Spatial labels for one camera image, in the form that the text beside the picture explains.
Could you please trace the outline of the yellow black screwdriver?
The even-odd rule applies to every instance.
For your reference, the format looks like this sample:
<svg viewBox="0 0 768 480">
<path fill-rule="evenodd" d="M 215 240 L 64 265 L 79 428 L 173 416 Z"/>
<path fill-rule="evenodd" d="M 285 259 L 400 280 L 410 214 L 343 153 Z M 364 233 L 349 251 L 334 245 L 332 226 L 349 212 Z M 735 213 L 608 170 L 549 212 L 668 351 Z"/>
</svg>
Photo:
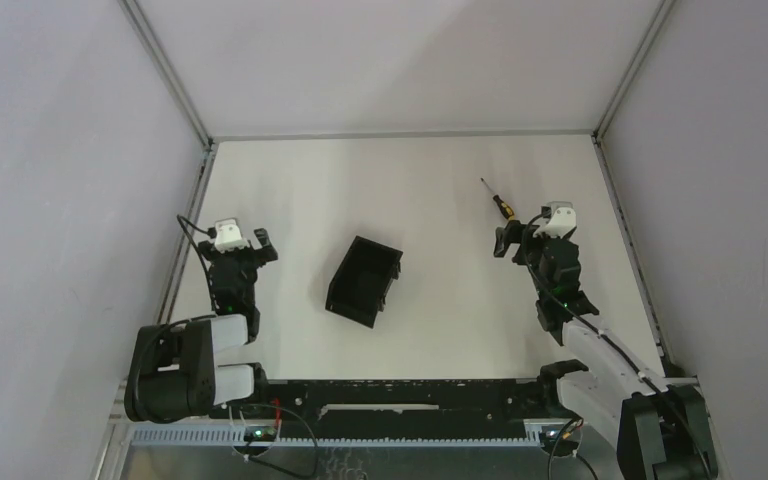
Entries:
<svg viewBox="0 0 768 480">
<path fill-rule="evenodd" d="M 491 199 L 499 211 L 500 215 L 506 220 L 511 221 L 516 219 L 516 213 L 514 209 L 501 198 L 501 196 L 488 184 L 488 182 L 481 177 L 480 181 L 482 185 L 488 190 L 491 195 Z"/>
</svg>

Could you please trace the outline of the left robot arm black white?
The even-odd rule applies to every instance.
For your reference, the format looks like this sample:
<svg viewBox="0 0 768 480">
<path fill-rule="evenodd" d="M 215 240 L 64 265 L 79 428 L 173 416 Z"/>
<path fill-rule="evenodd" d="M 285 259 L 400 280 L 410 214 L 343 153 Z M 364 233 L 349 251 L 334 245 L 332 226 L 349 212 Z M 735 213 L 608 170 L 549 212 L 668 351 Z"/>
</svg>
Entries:
<svg viewBox="0 0 768 480">
<path fill-rule="evenodd" d="M 270 409 L 273 392 L 259 363 L 222 365 L 216 358 L 253 343 L 259 334 L 258 271 L 278 253 L 266 230 L 254 235 L 258 247 L 226 224 L 213 240 L 199 243 L 211 313 L 139 330 L 124 394 L 129 420 L 174 423 L 206 416 L 230 401 L 250 417 Z"/>
</svg>

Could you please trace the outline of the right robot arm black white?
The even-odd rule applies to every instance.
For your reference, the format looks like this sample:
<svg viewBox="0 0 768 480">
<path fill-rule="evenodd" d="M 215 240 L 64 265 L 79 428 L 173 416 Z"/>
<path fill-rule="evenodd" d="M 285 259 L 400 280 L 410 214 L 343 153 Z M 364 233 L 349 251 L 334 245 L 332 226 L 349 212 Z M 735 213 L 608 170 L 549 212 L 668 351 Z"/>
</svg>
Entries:
<svg viewBox="0 0 768 480">
<path fill-rule="evenodd" d="M 535 287 L 538 322 L 573 357 L 540 372 L 539 406 L 573 414 L 610 441 L 625 479 L 716 479 L 720 474 L 701 392 L 647 368 L 608 329 L 589 321 L 597 307 L 580 283 L 572 234 L 546 233 L 536 218 L 511 220 L 495 232 L 494 256 L 512 261 Z"/>
</svg>

